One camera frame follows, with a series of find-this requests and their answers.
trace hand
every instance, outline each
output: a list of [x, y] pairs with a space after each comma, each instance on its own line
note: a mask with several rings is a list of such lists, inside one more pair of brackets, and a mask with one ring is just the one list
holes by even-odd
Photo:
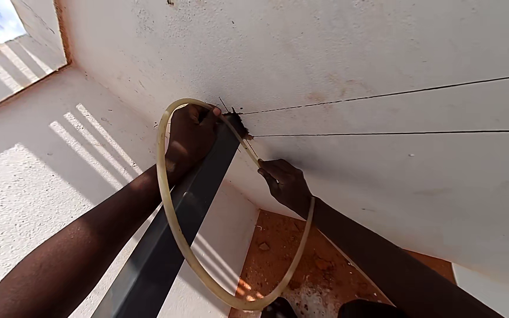
[[268, 183], [270, 194], [298, 213], [301, 217], [308, 217], [309, 203], [312, 193], [305, 182], [304, 173], [284, 159], [263, 161], [258, 160], [260, 173]]
[[166, 150], [168, 174], [180, 177], [208, 154], [216, 140], [219, 115], [221, 110], [215, 106], [208, 110], [192, 104], [174, 112]]

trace metal bar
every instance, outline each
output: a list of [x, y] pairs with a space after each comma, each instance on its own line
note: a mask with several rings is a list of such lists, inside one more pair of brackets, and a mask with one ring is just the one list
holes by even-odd
[[[227, 119], [241, 130], [237, 115], [227, 115]], [[176, 215], [189, 244], [194, 241], [238, 146], [231, 130], [219, 125], [217, 139], [203, 163], [172, 190]], [[156, 318], [183, 261], [161, 208], [92, 318]]]

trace dirt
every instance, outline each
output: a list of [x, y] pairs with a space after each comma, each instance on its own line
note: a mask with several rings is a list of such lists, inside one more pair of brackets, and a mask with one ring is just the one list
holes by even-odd
[[[269, 294], [282, 279], [298, 249], [305, 222], [261, 211], [243, 265], [236, 297], [254, 300]], [[409, 252], [453, 283], [451, 263]], [[316, 229], [312, 228], [298, 268], [282, 294], [298, 317], [336, 317], [354, 299], [390, 303]], [[230, 318], [259, 317], [260, 312], [231, 308]]]

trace coiled hose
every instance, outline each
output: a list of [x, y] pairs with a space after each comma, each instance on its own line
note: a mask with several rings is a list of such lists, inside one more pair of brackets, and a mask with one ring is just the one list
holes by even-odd
[[[301, 255], [304, 252], [305, 244], [308, 240], [309, 235], [309, 229], [312, 225], [313, 220], [313, 208], [315, 206], [315, 198], [312, 197], [311, 203], [309, 206], [309, 214], [308, 214], [308, 221], [305, 224], [304, 234], [301, 237], [300, 246], [298, 247], [298, 251], [296, 252], [296, 255], [293, 258], [292, 264], [288, 268], [288, 271], [286, 272], [286, 275], [284, 275], [284, 278], [280, 281], [278, 286], [269, 293], [267, 296], [263, 297], [262, 299], [256, 299], [254, 301], [246, 301], [242, 299], [236, 298], [234, 295], [228, 293], [221, 285], [219, 285], [215, 279], [213, 279], [208, 272], [205, 270], [205, 268], [200, 264], [200, 262], [197, 260], [196, 256], [192, 252], [192, 249], [188, 245], [188, 242], [186, 241], [186, 238], [184, 237], [184, 234], [182, 233], [182, 230], [180, 228], [180, 224], [178, 223], [178, 218], [176, 217], [176, 212], [174, 211], [174, 206], [172, 203], [172, 198], [170, 196], [170, 187], [168, 186], [168, 178], [166, 174], [166, 162], [165, 162], [165, 138], [166, 138], [166, 126], [168, 124], [168, 120], [170, 119], [170, 116], [176, 110], [176, 108], [180, 107], [184, 104], [195, 104], [200, 105], [202, 107], [207, 108], [208, 110], [211, 110], [213, 107], [209, 104], [206, 104], [202, 101], [195, 100], [193, 98], [182, 98], [180, 100], [175, 101], [174, 103], [170, 104], [166, 111], [164, 112], [164, 115], [160, 119], [160, 123], [158, 124], [158, 147], [157, 147], [157, 174], [158, 174], [158, 186], [160, 188], [160, 194], [162, 197], [162, 204], [164, 205], [164, 211], [166, 213], [166, 219], [168, 220], [168, 224], [170, 225], [170, 229], [172, 230], [172, 234], [174, 235], [174, 240], [176, 240], [176, 244], [178, 245], [178, 248], [180, 248], [181, 253], [184, 255], [184, 258], [188, 262], [189, 266], [194, 270], [197, 277], [200, 278], [200, 280], [204, 283], [204, 285], [217, 296], [219, 299], [221, 299], [223, 302], [228, 304], [231, 307], [242, 309], [242, 310], [262, 310], [264, 307], [270, 305], [276, 298], [282, 294], [288, 283], [290, 282], [290, 279], [292, 278], [293, 272], [296, 270], [296, 267], [298, 267], [298, 264], [300, 263]], [[245, 145], [243, 139], [235, 128], [231, 125], [231, 123], [222, 115], [219, 116], [219, 118], [227, 125], [230, 130], [233, 132], [233, 134], [237, 137], [243, 148], [247, 151], [251, 159], [253, 160], [254, 164], [257, 165], [257, 167], [260, 168], [260, 165], [258, 164], [256, 156], [251, 152], [249, 148]]]

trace white ceiling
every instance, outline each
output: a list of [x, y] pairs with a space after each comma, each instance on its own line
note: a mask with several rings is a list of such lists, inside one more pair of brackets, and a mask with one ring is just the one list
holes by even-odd
[[222, 98], [343, 213], [509, 282], [509, 2], [174, 2], [64, 0], [74, 62], [150, 122]]

